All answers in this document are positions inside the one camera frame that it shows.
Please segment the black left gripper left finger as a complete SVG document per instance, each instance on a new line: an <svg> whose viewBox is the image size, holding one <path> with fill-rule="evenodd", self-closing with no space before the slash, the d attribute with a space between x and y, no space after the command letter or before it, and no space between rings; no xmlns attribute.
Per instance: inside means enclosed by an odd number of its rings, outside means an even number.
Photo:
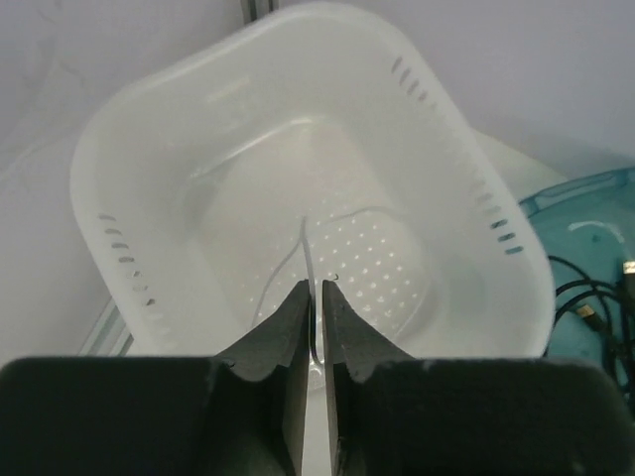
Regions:
<svg viewBox="0 0 635 476"><path fill-rule="evenodd" d="M273 314L218 356L214 475L302 473L310 315L310 284L299 281Z"/></svg>

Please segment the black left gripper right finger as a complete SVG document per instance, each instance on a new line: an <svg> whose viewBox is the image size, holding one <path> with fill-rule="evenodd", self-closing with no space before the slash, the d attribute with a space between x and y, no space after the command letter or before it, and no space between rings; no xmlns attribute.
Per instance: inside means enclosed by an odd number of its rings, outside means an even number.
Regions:
<svg viewBox="0 0 635 476"><path fill-rule="evenodd" d="M383 382L372 375L413 357L359 316L334 281L322 283L322 337L331 473L366 475L390 433Z"/></svg>

